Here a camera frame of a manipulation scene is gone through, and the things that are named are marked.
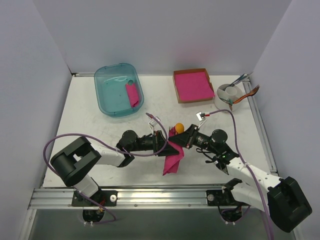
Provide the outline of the orange plastic spoon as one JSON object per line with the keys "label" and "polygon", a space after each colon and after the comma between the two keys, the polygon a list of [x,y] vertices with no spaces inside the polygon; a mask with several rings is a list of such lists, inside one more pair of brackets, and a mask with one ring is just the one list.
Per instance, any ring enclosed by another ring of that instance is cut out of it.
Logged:
{"label": "orange plastic spoon", "polygon": [[178,122],[175,124],[174,130],[176,134],[181,134],[185,131],[185,127],[182,123]]}

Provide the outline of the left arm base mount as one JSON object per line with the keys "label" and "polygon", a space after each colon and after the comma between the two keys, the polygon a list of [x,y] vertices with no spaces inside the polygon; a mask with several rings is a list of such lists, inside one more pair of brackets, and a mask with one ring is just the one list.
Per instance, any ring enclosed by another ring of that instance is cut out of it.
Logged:
{"label": "left arm base mount", "polygon": [[75,190],[71,206],[82,208],[82,219],[85,224],[99,225],[113,223],[117,217],[108,207],[115,207],[118,201],[118,191],[99,189],[91,197]]}

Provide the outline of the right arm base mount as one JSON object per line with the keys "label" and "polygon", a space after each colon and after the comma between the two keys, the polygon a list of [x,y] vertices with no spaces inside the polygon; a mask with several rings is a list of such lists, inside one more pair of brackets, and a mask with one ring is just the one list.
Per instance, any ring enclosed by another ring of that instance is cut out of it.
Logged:
{"label": "right arm base mount", "polygon": [[223,192],[221,189],[207,190],[206,202],[209,207],[217,207],[218,213],[226,225],[234,226],[251,209],[248,204],[235,200],[230,193]]}

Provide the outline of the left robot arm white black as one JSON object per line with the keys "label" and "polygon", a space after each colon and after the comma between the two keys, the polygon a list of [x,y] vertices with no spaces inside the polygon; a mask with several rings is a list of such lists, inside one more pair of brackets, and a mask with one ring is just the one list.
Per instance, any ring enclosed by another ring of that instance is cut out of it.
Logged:
{"label": "left robot arm white black", "polygon": [[89,176],[96,165],[110,165],[124,168],[135,156],[131,152],[153,151],[159,157],[178,156],[179,150],[169,143],[160,130],[138,137],[133,130],[122,134],[113,151],[105,146],[94,145],[81,136],[56,153],[50,164],[67,187],[74,187],[83,194],[83,200],[90,206],[101,201],[99,185]]}

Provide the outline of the pink paper napkin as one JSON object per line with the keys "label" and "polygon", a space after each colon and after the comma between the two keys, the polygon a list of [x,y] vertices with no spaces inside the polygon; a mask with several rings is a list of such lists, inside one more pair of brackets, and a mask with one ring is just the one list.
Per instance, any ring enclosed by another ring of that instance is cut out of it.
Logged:
{"label": "pink paper napkin", "polygon": [[169,141],[168,144],[179,152],[178,155],[166,156],[162,175],[176,174],[178,172],[180,161],[184,158],[184,150],[181,146]]}

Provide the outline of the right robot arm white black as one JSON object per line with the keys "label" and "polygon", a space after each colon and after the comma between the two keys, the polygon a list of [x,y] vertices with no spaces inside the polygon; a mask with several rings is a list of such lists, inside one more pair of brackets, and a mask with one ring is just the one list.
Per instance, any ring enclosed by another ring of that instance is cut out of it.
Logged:
{"label": "right robot arm white black", "polygon": [[312,213],[305,194],[298,182],[292,178],[281,178],[244,162],[240,154],[227,144],[228,135],[216,129],[210,136],[199,132],[192,124],[187,130],[177,132],[172,128],[169,141],[186,149],[193,146],[205,154],[213,154],[207,163],[232,177],[221,189],[217,204],[245,205],[268,213],[273,223],[289,233]]}

